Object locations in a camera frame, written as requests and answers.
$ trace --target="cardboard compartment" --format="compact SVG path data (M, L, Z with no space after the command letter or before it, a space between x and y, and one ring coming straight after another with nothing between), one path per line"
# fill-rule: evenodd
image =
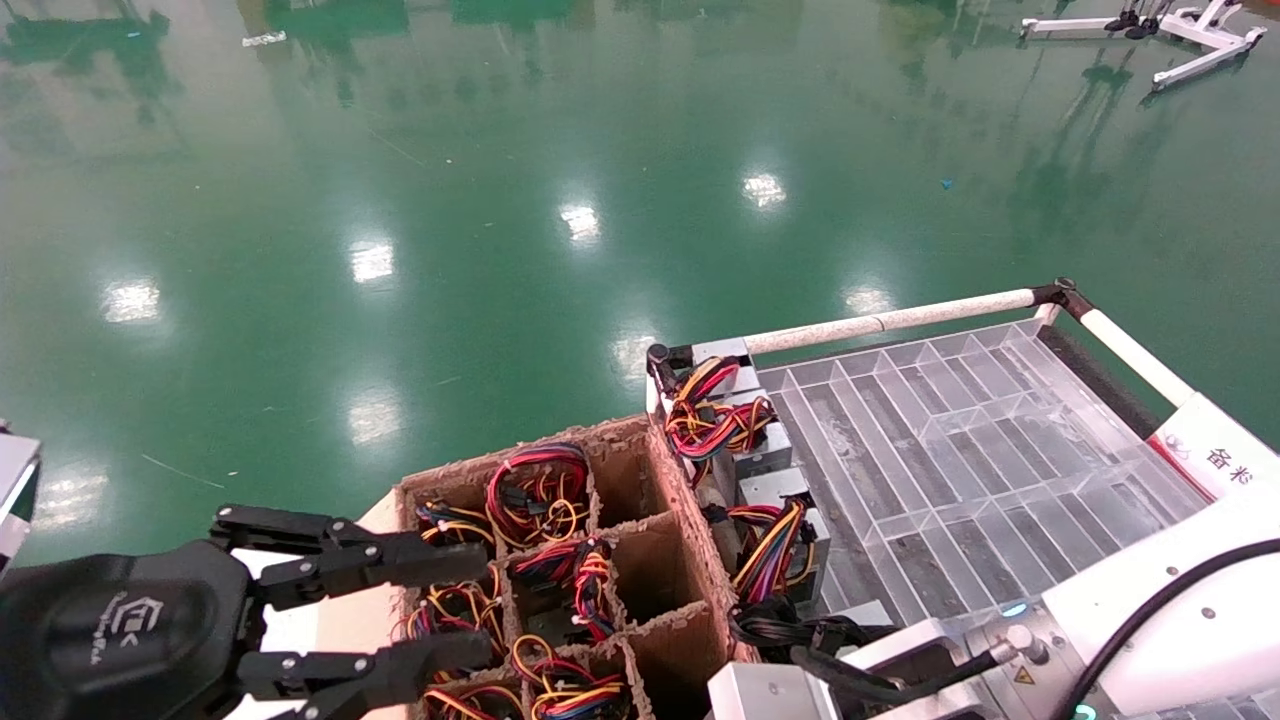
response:
M628 637L640 689L657 720L703 720L710 711L707 680L730 661L717 623L723 620L698 602Z
M675 512L644 523L613 542L617 594L626 616L636 624L703 600L698 565L684 543Z
M623 651L625 641L611 639L609 642L602 643L593 648L586 647L570 647L559 648L556 655L562 660L567 660L576 665L584 667L588 673L596 678L603 678L608 675L618 675L622 683L627 685L627 700L631 705L627 714L618 720L636 720L640 714L636 708L635 688L632 687L631 676L634 671L628 671L627 667L627 655ZM525 657L526 662L538 660L539 657ZM525 700L532 707L534 701L536 701L538 694L541 692L541 687L536 683L525 682Z
M575 625L573 591L559 585L535 585L507 573L521 634L538 635L552 647L584 642L584 628Z
M444 685L433 685L428 688L430 691L439 691L453 696L454 698L465 700L468 692L476 691L479 688L502 688L516 696L518 715L513 714L509 705L504 702L504 698L499 697L497 693L483 693L477 694L476 698L480 702L480 707L484 712L493 717L529 717L529 701L524 696L524 689L520 684L520 678L512 670L504 670L503 675L490 678L490 679L467 679L458 680L456 683L448 683ZM424 696L422 701L419 702L413 710L415 719L426 717L439 717L442 703L439 701L433 701Z
M431 523L424 520L416 514L416 509L428 502L444 502L452 509L484 515L485 488L488 487L489 479L493 477L493 471L495 469L497 464L492 469L474 469L466 474L447 475L439 478L440 482L425 484L416 491L406 492L404 510L408 514L406 518L406 527L417 528L417 530L422 533L431 528ZM490 534L494 537L494 544L490 548L489 557L494 560L504 557L509 548L502 538L492 533L492 530ZM474 536L471 533L466 533L463 537L472 538Z
M506 583L507 579L503 575L502 564L490 562L489 570L493 569L498 570L499 583ZM477 582L481 584L481 587L484 587L488 591L490 577L485 575L484 578L477 578ZM434 585L434 587L443 589L445 585ZM511 607L511 591L504 587L499 587L498 589L499 589L498 597L495 598L498 600L497 621L498 621L498 628L500 629L502 633L502 637L498 638L498 642L502 646L502 652L495 653L494 657L486 665L470 669L472 670L471 673L462 673L457 670L453 671L454 675L463 675L463 676L456 680L449 680L444 684L483 682L485 679L500 678L502 674L506 671L503 669L507 665L507 657L511 655L511 644L509 644L511 630L508 629L507 625L507 615L509 614L509 607ZM402 639L408 639L410 637L408 628L402 623L408 623L411 612L422 606L422 603L425 602L426 592L428 592L426 588L407 588L404 591L402 601L403 601L403 607L408 609L408 611L403 612L398 619L399 621L396 625L396 630L393 632L393 637L390 638L392 641L398 642ZM452 612L460 612L468 618L471 615L467 611L468 606L465 598L454 596L452 598L445 600L444 605ZM462 630L456 629L456 630L443 630L443 632L462 632Z
M635 433L620 437L617 442L599 445L590 461L594 489L600 500L593 529L612 528L669 510L649 466L645 428L636 428Z

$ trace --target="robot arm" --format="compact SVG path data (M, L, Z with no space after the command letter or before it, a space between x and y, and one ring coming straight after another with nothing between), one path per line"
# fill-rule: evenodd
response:
M1093 720L1280 685L1277 510L1251 483L996 619L925 620L838 662L794 648L803 670L731 664L716 717Z
M0 577L31 533L38 479L40 441L10 434L0 419Z
M259 652L268 606L481 578L477 544L431 547L416 532L241 506L220 509L210 536L160 555L10 570L0 580L0 720L218 720L244 694L307 700L276 720L357 720L416 701L438 670L489 660L483 633L371 655ZM302 557L253 580L236 547Z

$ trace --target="green epoxy floor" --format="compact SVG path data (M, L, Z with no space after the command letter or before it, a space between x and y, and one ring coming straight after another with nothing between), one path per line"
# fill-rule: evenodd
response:
M1018 46L1093 0L6 5L27 562L157 551L221 502L357 516L639 411L653 338L1059 274L1280 441L1280 36L1143 102L1188 51Z

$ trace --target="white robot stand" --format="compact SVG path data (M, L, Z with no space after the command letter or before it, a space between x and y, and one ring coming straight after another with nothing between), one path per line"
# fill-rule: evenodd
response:
M1248 53L1267 31L1265 27L1253 27L1244 36L1239 36L1226 29L1226 19L1240 9L1240 0L1213 0L1204 10L1201 10L1201 8L1179 8L1164 15L1160 14L1157 8L1156 13L1142 19L1133 13L1132 5L1128 8L1125 12L1121 12L1120 18L1124 19L1125 13L1133 17L1133 24L1126 27L1149 26L1152 32L1157 32L1155 28L1158 27L1160 33L1166 33L1175 40L1189 40L1211 50L1208 54L1201 55L1189 63L1183 63L1171 70L1152 76L1152 92L1160 92L1175 82L1194 77L1212 69L1219 63ZM1060 31L1096 31L1110 36L1119 32L1107 28L1108 24L1115 27L1116 20L1117 18L1085 18L1076 20L1024 18L1021 36L1028 37L1034 33Z

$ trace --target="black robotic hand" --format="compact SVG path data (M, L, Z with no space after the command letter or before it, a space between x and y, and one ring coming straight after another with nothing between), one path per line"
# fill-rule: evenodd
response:
M12 570L0 582L0 720L216 720L244 694L307 698L276 720L357 720L416 701L436 670L489 657L481 633L372 655L257 652L268 606L481 578L480 546L436 548L415 532L239 506L219 510L210 536L161 555ZM302 557L255 580L234 547Z

